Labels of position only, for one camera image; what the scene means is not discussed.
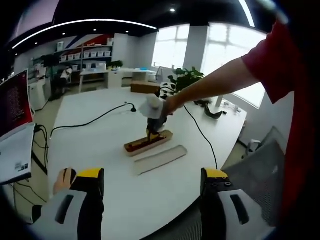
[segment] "floor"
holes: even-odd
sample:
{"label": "floor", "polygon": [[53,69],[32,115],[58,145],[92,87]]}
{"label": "floor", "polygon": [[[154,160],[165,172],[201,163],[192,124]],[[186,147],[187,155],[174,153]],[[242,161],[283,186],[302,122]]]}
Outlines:
{"label": "floor", "polygon": [[[83,85],[83,92],[95,91],[96,89],[100,89],[102,87],[102,83],[90,83]],[[78,94],[78,87],[72,87],[69,92],[66,93],[66,96]],[[47,129],[48,134],[50,134],[51,130],[54,127],[55,120],[61,106],[63,98],[59,100],[55,100],[52,102],[48,102],[44,109],[37,111],[34,115],[34,121],[37,124],[44,125]],[[41,132],[37,133],[34,137],[34,140],[41,146],[45,146],[45,139]],[[44,149],[40,148],[37,144],[33,144],[33,150],[35,154],[38,156],[39,160],[45,164]],[[229,158],[227,159],[224,168],[232,166],[239,161],[241,161],[241,157],[245,153],[245,148],[237,143]],[[15,208],[19,215],[26,221],[31,223],[32,216],[32,206],[34,205],[43,205],[44,201],[49,199],[49,191],[48,191],[48,178],[42,172],[42,170],[36,164],[31,165],[32,178],[28,181],[23,180],[14,184],[14,188],[16,189],[14,194],[14,202]],[[43,200],[41,200],[33,191],[27,187],[32,187],[33,191],[37,193]]]}

